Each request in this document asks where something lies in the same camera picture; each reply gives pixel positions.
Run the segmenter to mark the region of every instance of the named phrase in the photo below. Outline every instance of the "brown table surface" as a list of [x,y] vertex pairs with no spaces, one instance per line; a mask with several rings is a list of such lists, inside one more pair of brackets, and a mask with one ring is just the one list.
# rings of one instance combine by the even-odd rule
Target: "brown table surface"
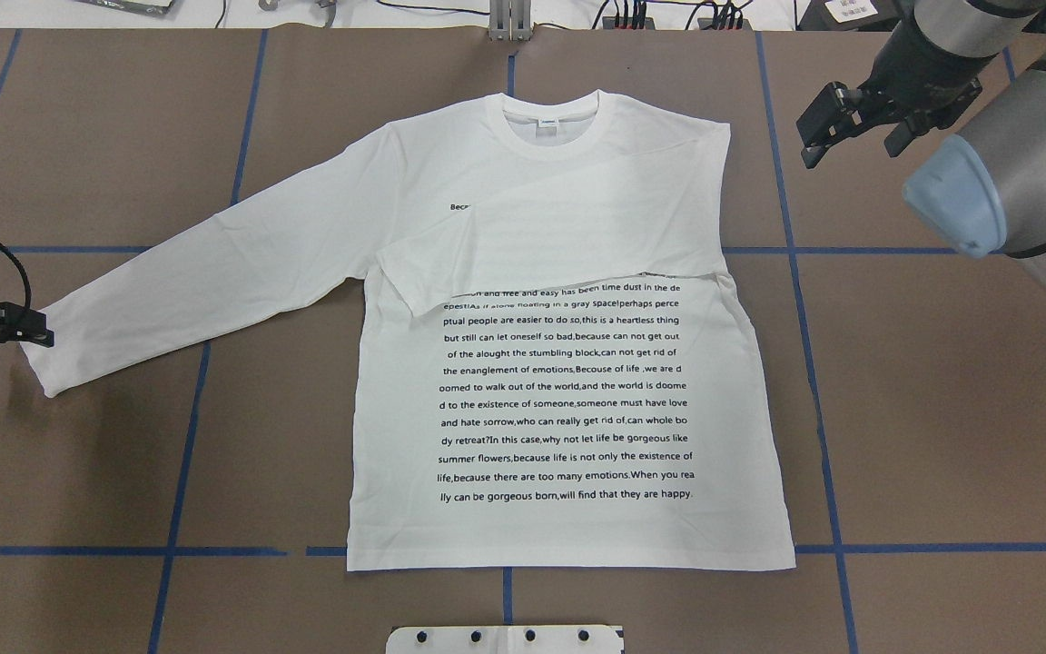
[[[1046,651],[1046,299],[900,200],[941,135],[801,168],[884,35],[0,31],[0,239],[45,307],[399,119],[594,88],[732,123],[797,569],[345,574],[360,283],[42,397],[0,346],[1,651],[382,651],[399,625],[607,623],[628,652]],[[1045,38],[1013,46],[1015,70]],[[979,107],[1008,83],[1000,58]],[[0,256],[0,300],[17,300]]]

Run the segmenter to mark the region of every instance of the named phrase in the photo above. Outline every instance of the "neckline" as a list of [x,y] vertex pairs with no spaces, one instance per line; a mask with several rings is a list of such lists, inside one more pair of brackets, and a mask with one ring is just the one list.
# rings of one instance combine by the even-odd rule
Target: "neckline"
[[[535,160],[566,160],[590,150],[599,137],[607,132],[608,123],[611,121],[611,105],[613,98],[610,93],[604,91],[593,91],[582,98],[572,99],[569,103],[560,105],[536,105],[526,103],[523,99],[511,98],[509,95],[497,93],[486,96],[486,117],[491,121],[491,130],[499,141],[506,148],[514,150],[527,158]],[[519,134],[515,133],[510,125],[507,125],[506,115],[516,114],[535,119],[551,119],[551,117],[566,117],[594,113],[592,125],[589,125],[584,134],[578,135],[572,141],[561,145],[537,145],[528,143]]]

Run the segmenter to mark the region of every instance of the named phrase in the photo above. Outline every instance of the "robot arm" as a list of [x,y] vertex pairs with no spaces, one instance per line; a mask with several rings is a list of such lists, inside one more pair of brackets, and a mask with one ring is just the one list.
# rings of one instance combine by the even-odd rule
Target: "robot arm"
[[[979,94],[974,75],[1027,24],[1036,0],[920,0],[859,90],[822,90],[797,121],[806,167],[831,145],[897,123],[897,156],[931,128],[950,128]],[[904,199],[954,249],[1004,251],[1046,289],[1046,53],[948,136],[906,182]]]

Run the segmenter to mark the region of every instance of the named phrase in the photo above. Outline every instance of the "cable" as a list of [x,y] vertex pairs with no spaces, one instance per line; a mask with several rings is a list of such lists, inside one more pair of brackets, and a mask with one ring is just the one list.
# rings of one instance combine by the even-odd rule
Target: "cable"
[[609,0],[602,0],[602,3],[599,3],[599,10],[596,13],[596,20],[592,21],[592,29],[599,24],[599,17],[602,16],[602,12],[608,7],[608,3]]
[[18,315],[16,321],[9,324],[9,326],[16,328],[18,323],[22,322],[26,312],[30,311],[30,279],[26,278],[26,270],[22,266],[22,262],[18,261],[18,257],[14,256],[14,253],[8,250],[5,245],[0,244],[0,250],[4,253],[4,255],[7,255],[7,258],[10,260],[12,264],[16,265],[16,268],[18,269],[18,276],[22,277],[22,291],[24,291],[24,305],[22,306],[23,311]]
[[692,13],[689,14],[688,20],[685,21],[685,29],[688,29],[689,26],[692,25],[692,19],[697,17],[697,12],[699,12],[701,7],[703,7],[703,5],[706,4],[712,5],[712,13],[713,13],[712,15],[713,17],[715,17],[715,12],[718,12],[718,4],[714,3],[712,0],[705,0],[703,1],[703,3],[696,3],[692,5]]
[[427,9],[430,12],[457,12],[460,14],[474,14],[477,17],[490,17],[491,12],[480,12],[478,9],[460,9],[458,7],[428,7],[424,4],[399,4],[399,3],[387,3],[386,0],[374,0],[376,3],[382,5],[382,7],[394,7],[395,9]]

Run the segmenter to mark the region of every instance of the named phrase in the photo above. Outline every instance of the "t-shirt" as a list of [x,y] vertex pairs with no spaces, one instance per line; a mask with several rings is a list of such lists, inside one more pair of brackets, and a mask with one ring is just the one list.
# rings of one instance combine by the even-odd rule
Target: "t-shirt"
[[364,278],[349,570],[790,568],[729,140],[602,91],[395,120],[47,307],[58,346],[24,351],[54,397]]

